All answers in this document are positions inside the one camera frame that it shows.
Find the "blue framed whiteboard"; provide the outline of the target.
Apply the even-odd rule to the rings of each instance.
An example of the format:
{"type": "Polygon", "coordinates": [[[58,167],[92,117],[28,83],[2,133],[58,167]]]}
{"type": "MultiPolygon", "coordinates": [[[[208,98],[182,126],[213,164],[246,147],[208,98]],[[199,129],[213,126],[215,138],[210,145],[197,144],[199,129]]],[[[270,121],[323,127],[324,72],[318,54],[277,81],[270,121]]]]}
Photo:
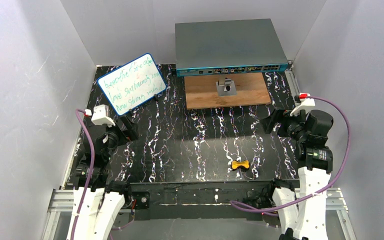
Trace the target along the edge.
{"type": "Polygon", "coordinates": [[[166,81],[149,53],[99,77],[97,84],[118,116],[167,89],[166,81]]]}

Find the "yellow bone-shaped eraser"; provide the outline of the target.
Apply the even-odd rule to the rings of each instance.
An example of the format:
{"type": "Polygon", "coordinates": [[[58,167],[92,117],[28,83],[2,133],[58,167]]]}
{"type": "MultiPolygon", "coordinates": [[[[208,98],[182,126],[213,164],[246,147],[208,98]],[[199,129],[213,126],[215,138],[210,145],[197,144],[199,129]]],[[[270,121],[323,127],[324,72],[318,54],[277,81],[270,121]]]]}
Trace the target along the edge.
{"type": "Polygon", "coordinates": [[[237,170],[240,168],[248,170],[250,168],[250,162],[248,160],[244,160],[244,161],[234,160],[231,162],[231,168],[232,170],[237,170]]]}

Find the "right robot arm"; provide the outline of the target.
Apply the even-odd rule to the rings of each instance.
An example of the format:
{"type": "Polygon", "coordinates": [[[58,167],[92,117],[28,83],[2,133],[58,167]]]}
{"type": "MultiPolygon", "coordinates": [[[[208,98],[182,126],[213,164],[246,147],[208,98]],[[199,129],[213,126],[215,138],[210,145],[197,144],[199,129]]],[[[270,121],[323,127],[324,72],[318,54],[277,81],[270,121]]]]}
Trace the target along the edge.
{"type": "Polygon", "coordinates": [[[322,110],[300,110],[291,115],[285,109],[275,109],[264,118],[263,128],[271,133],[279,124],[277,135],[295,141],[298,161],[299,203],[277,210],[281,240],[326,240],[327,192],[325,187],[333,171],[333,153],[326,146],[333,117],[322,110]]]}

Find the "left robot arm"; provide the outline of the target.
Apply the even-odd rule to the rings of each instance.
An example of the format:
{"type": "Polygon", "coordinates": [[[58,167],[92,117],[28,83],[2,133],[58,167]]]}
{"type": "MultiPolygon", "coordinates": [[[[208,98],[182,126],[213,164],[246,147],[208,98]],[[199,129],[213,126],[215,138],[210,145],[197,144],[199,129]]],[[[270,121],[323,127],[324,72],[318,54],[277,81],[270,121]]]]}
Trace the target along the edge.
{"type": "Polygon", "coordinates": [[[98,133],[92,135],[81,115],[76,117],[87,139],[82,159],[73,178],[73,208],[68,240],[106,240],[113,231],[121,231],[135,221],[135,205],[130,183],[127,181],[107,182],[110,158],[114,150],[138,138],[134,123],[125,115],[115,125],[109,120],[98,126],[98,133]]]}

